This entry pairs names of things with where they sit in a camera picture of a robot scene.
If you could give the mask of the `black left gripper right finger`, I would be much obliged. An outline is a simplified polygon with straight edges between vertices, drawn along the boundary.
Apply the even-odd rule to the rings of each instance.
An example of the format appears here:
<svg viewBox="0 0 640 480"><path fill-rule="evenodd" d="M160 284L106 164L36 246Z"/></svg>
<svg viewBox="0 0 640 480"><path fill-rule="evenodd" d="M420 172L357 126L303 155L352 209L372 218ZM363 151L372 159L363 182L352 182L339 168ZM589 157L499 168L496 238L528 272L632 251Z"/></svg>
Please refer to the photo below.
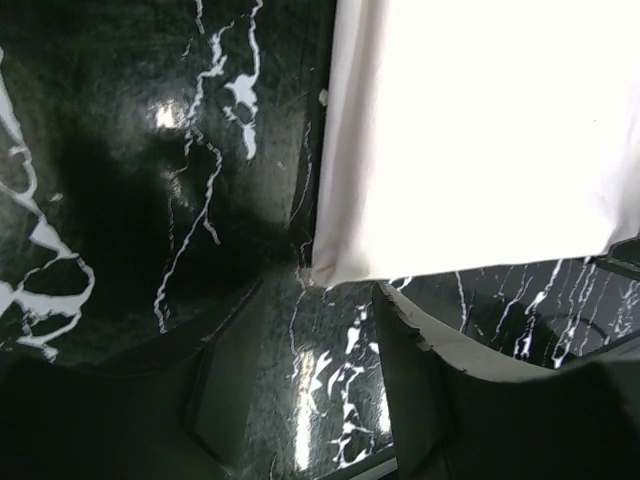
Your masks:
<svg viewBox="0 0 640 480"><path fill-rule="evenodd" d="M557 370L501 354L379 283L373 309L403 479L635 479L639 338Z"/></svg>

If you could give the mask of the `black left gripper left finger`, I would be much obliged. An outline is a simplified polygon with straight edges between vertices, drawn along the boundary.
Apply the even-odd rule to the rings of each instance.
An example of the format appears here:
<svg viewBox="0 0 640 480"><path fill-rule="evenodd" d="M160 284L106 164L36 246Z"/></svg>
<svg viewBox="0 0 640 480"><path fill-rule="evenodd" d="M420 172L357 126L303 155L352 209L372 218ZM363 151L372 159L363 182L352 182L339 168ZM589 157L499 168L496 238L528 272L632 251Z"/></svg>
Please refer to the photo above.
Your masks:
<svg viewBox="0 0 640 480"><path fill-rule="evenodd" d="M227 479L238 468L264 286L97 366L1 356L5 479Z"/></svg>

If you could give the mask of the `cream white t shirt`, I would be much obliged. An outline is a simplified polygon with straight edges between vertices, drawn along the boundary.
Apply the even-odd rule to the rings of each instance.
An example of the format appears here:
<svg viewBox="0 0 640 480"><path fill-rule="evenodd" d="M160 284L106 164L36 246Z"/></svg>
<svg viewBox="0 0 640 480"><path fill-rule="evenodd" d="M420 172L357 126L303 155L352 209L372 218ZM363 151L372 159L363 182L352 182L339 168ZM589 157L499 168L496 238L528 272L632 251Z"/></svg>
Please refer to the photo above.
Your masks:
<svg viewBox="0 0 640 480"><path fill-rule="evenodd" d="M639 232L635 1L341 1L311 276L599 256Z"/></svg>

